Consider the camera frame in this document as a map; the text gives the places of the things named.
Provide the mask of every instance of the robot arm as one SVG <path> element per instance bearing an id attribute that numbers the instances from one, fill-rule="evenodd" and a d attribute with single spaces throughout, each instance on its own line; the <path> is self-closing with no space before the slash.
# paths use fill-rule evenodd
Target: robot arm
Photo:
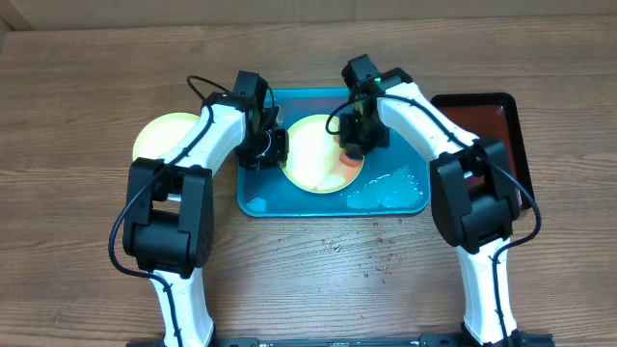
<path id="1" fill-rule="evenodd" d="M 417 101 L 467 146 L 473 146 L 473 142 L 478 140 L 476 135 L 460 128 L 436 109 L 422 95 L 416 83 L 398 84 L 388 88 L 386 94 L 403 96 Z M 430 163 L 438 159 L 443 153 L 454 154 L 463 150 L 462 147 L 451 142 L 447 135 L 426 114 L 405 101 L 378 98 L 377 110 L 380 121 L 407 140 L 426 162 Z M 509 242 L 509 238 L 505 240 L 498 238 L 479 247 L 476 254 L 471 254 L 462 246 L 456 247 L 465 288 L 465 326 L 480 345 L 497 343 L 503 339 L 496 314 L 492 256 L 499 248 Z M 501 265 L 497 268 L 497 278 L 506 331 L 511 333 L 517 329 L 517 324 L 510 309 L 506 258 L 507 251 L 499 256 Z"/>
<path id="2" fill-rule="evenodd" d="M 353 114 L 341 115 L 340 145 L 366 154 L 375 146 L 388 145 L 387 128 L 391 128 L 430 163 L 433 219 L 445 241 L 456 247 L 461 265 L 466 298 L 465 328 L 478 345 L 500 342 L 504 336 L 496 312 L 492 256 L 510 242 L 511 223 L 518 217 L 519 207 L 514 187 L 503 182 L 503 177 L 494 174 L 491 168 L 477 162 L 469 149 L 473 147 L 490 156 L 509 172 L 503 144 L 478 140 L 476 135 L 454 124 L 399 68 L 380 73 L 364 55 L 350 61 L 342 76 L 352 92 L 351 99 L 393 95 L 413 100 L 425 108 L 421 110 L 401 99 L 379 96 L 362 99 L 355 104 Z M 426 111 L 466 147 L 450 141 Z M 465 178 L 473 174 L 487 177 L 484 191 L 468 192 Z M 510 336 L 517 324 L 509 303 L 506 253 L 499 256 L 497 278 L 503 321 Z"/>
<path id="3" fill-rule="evenodd" d="M 241 71 L 232 93 L 213 93 L 203 103 L 201 118 L 176 147 L 159 160 L 138 158 L 129 171 L 127 200 L 165 164 L 175 160 L 209 124 L 189 153 L 141 197 L 142 203 L 126 215 L 124 223 L 126 253 L 136 257 L 140 269 L 154 273 L 171 286 L 183 346 L 208 346 L 214 334 L 201 268 L 213 239 L 212 176 L 233 150 L 241 165 L 254 170 L 278 167 L 286 160 L 286 132 L 278 129 L 280 109 L 263 108 L 266 90 L 265 80 Z M 180 211 L 154 210 L 153 200 L 180 201 Z M 177 346 L 168 294 L 159 281 L 151 281 L 163 312 L 163 343 Z"/>

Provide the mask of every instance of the white plastic casing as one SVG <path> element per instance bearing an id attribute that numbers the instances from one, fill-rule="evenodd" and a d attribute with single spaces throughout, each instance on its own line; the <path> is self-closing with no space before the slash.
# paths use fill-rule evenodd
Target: white plastic casing
<path id="1" fill-rule="evenodd" d="M 386 94 L 406 97 L 426 107 L 465 145 L 473 145 L 478 137 L 444 116 L 420 92 L 416 83 L 401 83 L 386 90 Z M 435 123 L 411 104 L 384 97 L 377 98 L 377 112 L 382 123 L 399 133 L 429 163 L 442 153 L 455 153 L 460 148 L 449 141 Z"/>
<path id="2" fill-rule="evenodd" d="M 212 111 L 214 122 L 189 154 L 176 164 L 177 166 L 190 168 L 199 165 L 212 170 L 212 175 L 214 175 L 228 154 L 244 140 L 246 120 L 242 112 L 233 107 L 217 104 L 212 106 Z M 209 117 L 207 107 L 202 108 L 201 117 L 195 126 L 177 146 L 161 155 L 160 158 L 164 159 L 165 163 L 174 160 L 205 128 Z M 180 196 L 169 195 L 169 200 L 180 200 Z M 175 314 L 183 347 L 207 346 L 214 331 L 214 324 L 205 305 L 202 268 L 193 270 L 188 280 L 183 280 L 178 274 L 166 271 L 156 270 L 154 274 L 163 277 L 172 286 Z M 176 347 L 177 337 L 174 336 L 174 324 L 167 293 L 163 291 L 161 283 L 156 280 L 152 283 L 156 288 L 156 295 L 163 312 L 165 346 Z"/>
<path id="3" fill-rule="evenodd" d="M 489 342 L 496 343 L 503 339 L 499 316 L 496 313 L 492 258 L 499 248 L 509 243 L 509 238 L 505 241 L 499 238 L 480 247 L 478 254 L 470 254 L 460 246 L 456 248 L 465 287 L 465 326 L 481 345 Z M 504 251 L 499 255 L 497 279 L 503 322 L 506 332 L 510 335 L 513 330 L 517 329 L 517 322 L 510 308 L 506 271 L 507 253 L 508 251 Z"/>
<path id="4" fill-rule="evenodd" d="M 386 94 L 398 95 L 415 100 L 428 109 L 451 133 L 467 146 L 472 146 L 478 137 L 448 119 L 435 108 L 420 92 L 416 83 L 401 83 L 386 90 Z M 451 142 L 446 134 L 424 114 L 422 110 L 402 100 L 379 97 L 377 99 L 379 118 L 382 123 L 398 132 L 427 163 L 442 153 L 455 153 L 462 148 Z M 503 339 L 493 283 L 491 256 L 510 240 L 498 239 L 480 248 L 478 254 L 469 254 L 457 247 L 465 287 L 465 325 L 480 345 Z M 506 272 L 507 252 L 499 257 L 497 266 L 499 295 L 504 322 L 508 335 L 517 327 L 510 309 L 508 277 Z"/>
<path id="5" fill-rule="evenodd" d="M 212 106 L 212 112 L 214 113 L 214 122 L 189 154 L 176 164 L 177 166 L 190 168 L 199 165 L 202 168 L 212 170 L 212 175 L 214 175 L 219 171 L 228 154 L 244 140 L 246 119 L 242 112 L 233 107 L 218 104 Z M 174 160 L 200 134 L 209 117 L 207 107 L 202 108 L 201 117 L 197 124 L 177 146 L 161 155 L 160 158 L 164 159 L 166 163 Z"/>
<path id="6" fill-rule="evenodd" d="M 193 270 L 191 278 L 183 280 L 180 275 L 167 271 L 154 270 L 154 274 L 164 278 L 172 287 L 174 296 L 175 316 L 180 328 L 183 347 L 205 347 L 210 343 L 214 331 L 214 323 L 205 306 L 202 269 Z M 174 324 L 167 293 L 157 280 L 151 280 L 156 289 L 158 302 L 163 312 L 165 322 L 166 347 L 177 347 L 177 337 L 174 336 Z"/>

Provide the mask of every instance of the wooden table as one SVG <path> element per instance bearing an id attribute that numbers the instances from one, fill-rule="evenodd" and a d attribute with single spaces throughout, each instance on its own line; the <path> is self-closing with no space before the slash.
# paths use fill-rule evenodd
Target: wooden table
<path id="1" fill-rule="evenodd" d="M 160 337 L 151 284 L 117 272 L 106 251 L 140 129 L 166 113 L 198 112 L 188 74 L 229 87 L 238 69 L 258 71 L 274 88 L 342 86 L 340 70 L 362 53 L 381 69 L 403 67 L 429 97 L 516 97 L 545 222 L 510 255 L 519 326 L 553 333 L 559 346 L 611 345 L 615 33 L 617 17 L 590 16 L 7 34 L 0 345 L 122 346 Z M 229 158 L 215 177 L 215 245 L 204 271 L 219 336 L 458 332 L 459 264 L 430 208 L 415 217 L 256 220 L 236 204 L 235 172 Z M 533 222 L 524 214 L 515 238 Z M 134 266 L 120 242 L 117 249 Z M 376 273 L 389 253 L 402 261 L 388 263 L 391 275 Z"/>

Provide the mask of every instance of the blue tray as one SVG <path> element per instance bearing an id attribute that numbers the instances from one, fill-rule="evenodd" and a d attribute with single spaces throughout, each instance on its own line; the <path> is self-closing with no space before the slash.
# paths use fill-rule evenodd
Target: blue tray
<path id="1" fill-rule="evenodd" d="M 289 128 L 303 117 L 330 114 L 348 99 L 349 91 L 274 90 L 274 95 L 284 113 L 282 126 Z M 416 214 L 431 199 L 428 164 L 393 131 L 390 146 L 368 153 L 356 180 L 338 192 L 306 192 L 291 183 L 281 169 L 252 172 L 239 167 L 237 195 L 240 208 L 253 217 Z"/>

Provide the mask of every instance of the black wire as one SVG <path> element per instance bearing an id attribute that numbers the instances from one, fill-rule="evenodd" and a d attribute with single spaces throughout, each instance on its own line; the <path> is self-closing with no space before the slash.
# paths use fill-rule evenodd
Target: black wire
<path id="1" fill-rule="evenodd" d="M 137 192 L 135 197 L 133 197 L 133 199 L 131 199 L 126 204 L 126 206 L 122 209 L 120 215 L 116 219 L 116 222 L 114 223 L 114 226 L 112 227 L 112 231 L 111 231 L 111 233 L 109 235 L 109 246 L 108 246 L 109 259 L 112 261 L 112 264 L 114 264 L 114 267 L 116 267 L 116 269 L 118 269 L 118 271 L 122 272 L 123 274 L 129 275 L 129 276 L 134 276 L 134 277 L 137 277 L 137 278 L 156 280 L 156 281 L 160 282 L 163 285 L 163 291 L 165 293 L 167 293 L 167 299 L 170 302 L 170 311 L 172 313 L 172 324 L 174 325 L 174 336 L 177 338 L 177 345 L 178 345 L 178 347 L 182 347 L 182 338 L 180 336 L 180 328 L 178 327 L 178 324 L 177 324 L 177 317 L 176 317 L 176 313 L 175 313 L 175 304 L 174 304 L 174 296 L 172 294 L 172 287 L 167 283 L 167 281 L 165 279 L 163 279 L 162 277 L 160 277 L 158 275 L 154 275 L 154 274 L 151 274 L 151 273 L 140 272 L 140 271 L 129 270 L 129 269 L 123 267 L 118 262 L 118 259 L 116 258 L 116 251 L 114 250 L 114 245 L 116 244 L 116 236 L 118 235 L 118 230 L 120 230 L 120 225 L 122 224 L 122 221 L 126 217 L 126 214 L 133 207 L 133 205 L 135 204 L 137 199 L 147 189 L 150 189 L 151 186 L 152 186 L 152 183 L 154 183 L 158 178 L 160 178 L 161 175 L 166 173 L 169 168 L 173 167 L 180 160 L 182 160 L 182 158 L 184 158 L 191 151 L 191 149 L 193 149 L 193 147 L 201 140 L 203 135 L 205 135 L 205 133 L 208 131 L 208 129 L 212 125 L 212 122 L 214 121 L 214 114 L 212 112 L 212 107 L 210 105 L 207 105 L 207 104 L 205 105 L 205 107 L 207 107 L 207 109 L 208 109 L 209 116 L 208 116 L 208 122 L 206 123 L 205 127 L 203 128 L 203 130 L 197 135 L 197 137 L 193 141 L 191 141 L 191 143 L 187 147 L 185 147 L 178 154 L 178 156 L 176 158 L 174 158 L 172 161 L 167 163 L 158 173 L 156 173 L 148 181 L 148 183 L 146 183 Z"/>
<path id="2" fill-rule="evenodd" d="M 373 97 L 382 97 L 382 98 L 389 98 L 389 99 L 394 99 L 394 100 L 399 100 L 399 101 L 404 101 L 409 103 L 412 106 L 417 107 L 420 111 L 422 111 L 422 113 L 424 113 L 429 119 L 431 119 L 433 121 L 433 123 L 435 125 L 437 125 L 437 127 L 448 137 L 448 139 L 450 141 L 452 141 L 453 143 L 455 143 L 456 145 L 465 148 L 465 149 L 470 149 L 470 147 L 468 145 L 466 145 L 465 143 L 463 143 L 461 140 L 459 140 L 456 135 L 454 135 L 452 132 L 450 132 L 447 127 L 445 127 L 445 125 L 443 125 L 443 123 L 441 123 L 437 117 L 428 109 L 426 108 L 424 105 L 420 104 L 419 102 L 417 102 L 416 100 L 413 99 L 409 99 L 407 97 L 403 97 L 403 96 L 398 96 L 398 95 L 389 95 L 389 94 L 376 94 L 376 95 L 363 95 L 360 97 L 357 97 L 353 100 L 349 100 L 345 103 L 343 103 L 342 105 L 338 106 L 329 116 L 328 116 L 328 120 L 326 120 L 326 132 L 328 132 L 331 135 L 337 135 L 340 134 L 340 131 L 338 132 L 331 132 L 330 129 L 328 128 L 328 125 L 330 124 L 330 120 L 336 115 L 336 113 L 338 113 L 340 110 L 342 110 L 343 108 L 358 102 L 358 101 L 364 101 L 364 100 L 368 100 L 370 98 Z M 501 248 L 499 248 L 495 254 L 493 255 L 492 258 L 492 262 L 493 262 L 493 290 L 495 291 L 495 301 L 496 301 L 496 313 L 497 316 L 499 317 L 499 325 L 501 326 L 501 333 L 503 334 L 503 339 L 504 339 L 504 345 L 505 347 L 508 347 L 509 342 L 508 342 L 508 332 L 506 331 L 505 328 L 505 322 L 503 320 L 503 311 L 501 309 L 501 300 L 499 298 L 499 281 L 497 278 L 497 265 L 499 264 L 499 256 L 505 252 L 508 249 L 511 249 L 513 247 L 517 247 L 519 245 L 522 245 L 526 242 L 531 241 L 534 237 L 536 237 L 536 235 L 538 235 L 538 232 L 540 232 L 540 227 L 542 226 L 542 215 L 540 214 L 540 208 L 538 207 L 538 204 L 536 203 L 535 199 L 531 196 L 531 194 L 529 194 L 529 192 L 522 186 L 522 184 L 517 181 L 516 178 L 514 178 L 511 174 L 507 173 L 504 169 L 502 169 L 500 166 L 498 166 L 497 164 L 495 164 L 493 161 L 489 160 L 486 156 L 482 155 L 481 153 L 477 153 L 477 152 L 473 152 L 475 154 L 476 157 L 478 157 L 478 159 L 480 159 L 481 161 L 485 162 L 487 165 L 489 165 L 491 168 L 495 169 L 496 171 L 498 171 L 500 174 L 502 174 L 504 177 L 506 177 L 509 181 L 511 181 L 517 188 L 519 188 L 519 191 L 521 192 L 521 194 L 523 195 L 523 197 L 529 202 L 529 204 L 531 205 L 531 208 L 533 209 L 533 213 L 536 216 L 536 225 L 533 228 L 533 230 L 531 231 L 531 233 L 529 233 L 528 235 L 526 235 L 526 237 L 519 239 L 517 241 L 511 242 L 505 246 L 502 246 Z"/>
<path id="3" fill-rule="evenodd" d="M 199 77 L 199 76 L 196 76 L 196 75 L 190 75 L 190 76 L 186 77 L 186 83 L 189 85 L 189 87 L 191 88 L 191 90 L 193 90 L 193 92 L 195 92 L 195 94 L 196 94 L 197 96 L 199 96 L 199 97 L 200 97 L 200 99 L 201 99 L 202 101 L 205 101 L 205 96 L 203 96 L 203 94 L 200 92 L 200 90 L 198 90 L 197 88 L 195 88 L 195 86 L 193 85 L 193 82 L 191 82 L 191 80 L 192 80 L 192 79 L 196 79 L 196 80 L 198 80 L 198 81 L 205 82 L 205 83 L 209 84 L 210 86 L 214 86 L 214 87 L 216 87 L 216 88 L 220 89 L 221 91 L 223 91 L 223 92 L 225 92 L 225 93 L 231 93 L 231 92 L 229 91 L 229 89 L 227 89 L 227 88 L 225 88 L 225 87 L 221 86 L 220 84 L 218 84 L 218 83 L 216 83 L 216 82 L 212 82 L 212 81 L 210 81 L 210 80 L 209 80 L 209 79 L 207 79 L 207 78 Z"/>
<path id="4" fill-rule="evenodd" d="M 340 112 L 340 110 L 344 109 L 345 107 L 349 105 L 352 105 L 358 101 L 365 101 L 365 100 L 368 100 L 370 98 L 375 98 L 375 97 L 377 97 L 377 95 L 363 95 L 363 96 L 359 96 L 354 99 L 343 102 L 340 106 L 336 107 L 335 110 L 332 111 L 330 115 L 328 116 L 328 119 L 326 120 L 326 132 L 330 135 L 340 135 L 340 130 L 339 131 L 330 130 L 330 121 L 332 121 L 332 118 L 334 118 L 336 114 Z"/>
<path id="5" fill-rule="evenodd" d="M 270 92 L 270 98 L 272 99 L 272 111 L 274 111 L 274 92 L 272 92 L 272 88 L 268 86 L 268 92 Z"/>

